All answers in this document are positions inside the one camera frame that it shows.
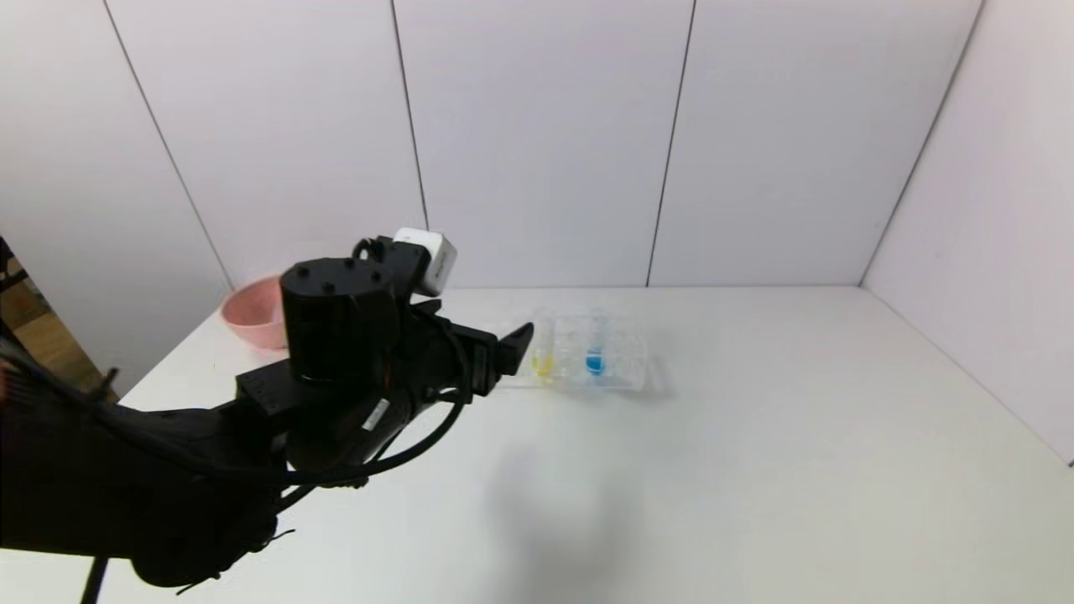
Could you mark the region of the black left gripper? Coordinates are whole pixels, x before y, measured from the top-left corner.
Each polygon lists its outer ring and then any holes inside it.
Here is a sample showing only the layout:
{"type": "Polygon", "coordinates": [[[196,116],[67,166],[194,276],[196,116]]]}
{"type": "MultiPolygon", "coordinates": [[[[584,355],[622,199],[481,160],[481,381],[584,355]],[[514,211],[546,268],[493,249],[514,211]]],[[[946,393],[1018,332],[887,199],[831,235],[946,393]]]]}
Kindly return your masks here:
{"type": "Polygon", "coordinates": [[[499,382],[499,374],[518,374],[533,337],[533,322],[521,325],[498,340],[494,334],[444,317],[411,314],[409,396],[413,404],[468,404],[476,396],[488,396],[499,382]]]}

